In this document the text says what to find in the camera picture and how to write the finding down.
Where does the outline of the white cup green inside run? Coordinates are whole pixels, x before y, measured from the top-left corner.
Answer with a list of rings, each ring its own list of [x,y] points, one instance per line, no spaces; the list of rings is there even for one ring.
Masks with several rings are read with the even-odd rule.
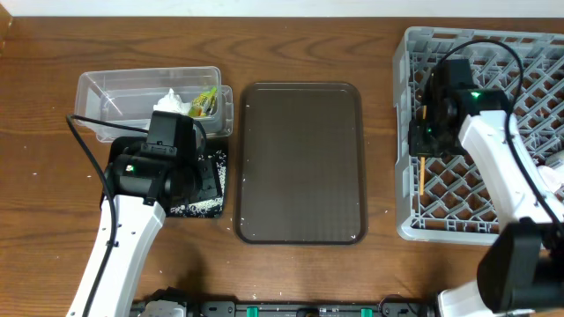
[[[564,162],[564,151],[559,151],[548,157],[545,161],[545,165],[557,170],[563,166]]]

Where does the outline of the white cup pink inside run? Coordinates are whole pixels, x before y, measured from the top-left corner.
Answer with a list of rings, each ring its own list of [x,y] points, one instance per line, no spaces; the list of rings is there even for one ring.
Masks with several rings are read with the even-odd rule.
[[[553,192],[557,192],[563,187],[564,174],[563,166],[551,168],[549,166],[539,166],[538,172],[541,175],[543,182]]]

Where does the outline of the wooden chopstick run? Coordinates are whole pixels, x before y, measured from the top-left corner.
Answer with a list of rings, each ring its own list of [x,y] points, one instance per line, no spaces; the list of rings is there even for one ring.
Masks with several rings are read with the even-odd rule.
[[[422,107],[422,120],[427,118],[427,106]],[[425,193],[425,172],[426,172],[426,158],[420,157],[419,165],[419,195],[422,196]]]

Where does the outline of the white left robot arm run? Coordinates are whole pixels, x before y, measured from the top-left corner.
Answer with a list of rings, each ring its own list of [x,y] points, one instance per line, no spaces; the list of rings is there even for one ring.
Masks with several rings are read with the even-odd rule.
[[[105,168],[79,139],[101,185],[100,226],[70,316],[130,313],[146,257],[167,217],[223,206],[223,151],[207,148],[201,122],[155,111],[146,129],[111,144]]]

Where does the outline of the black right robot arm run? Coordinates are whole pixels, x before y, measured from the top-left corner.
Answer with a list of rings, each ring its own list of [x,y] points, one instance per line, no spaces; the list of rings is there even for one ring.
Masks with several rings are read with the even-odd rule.
[[[475,280],[438,294],[436,316],[502,316],[563,306],[563,205],[543,182],[516,128],[505,92],[481,89],[465,59],[437,63],[409,152],[468,154],[493,203],[500,234]]]

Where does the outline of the yellow green snack wrapper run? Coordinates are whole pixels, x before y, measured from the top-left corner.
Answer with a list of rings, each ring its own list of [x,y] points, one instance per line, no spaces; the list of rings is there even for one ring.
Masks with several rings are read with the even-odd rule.
[[[200,93],[190,103],[189,116],[190,117],[205,117],[212,113],[212,109],[216,105],[217,88],[213,87],[211,90]]]

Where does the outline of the white tissue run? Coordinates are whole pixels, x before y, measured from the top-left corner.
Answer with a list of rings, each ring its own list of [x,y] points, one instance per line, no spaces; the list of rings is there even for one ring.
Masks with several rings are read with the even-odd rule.
[[[168,93],[159,99],[153,106],[154,111],[168,112],[182,115],[189,115],[191,104],[184,103],[181,97],[170,88]]]

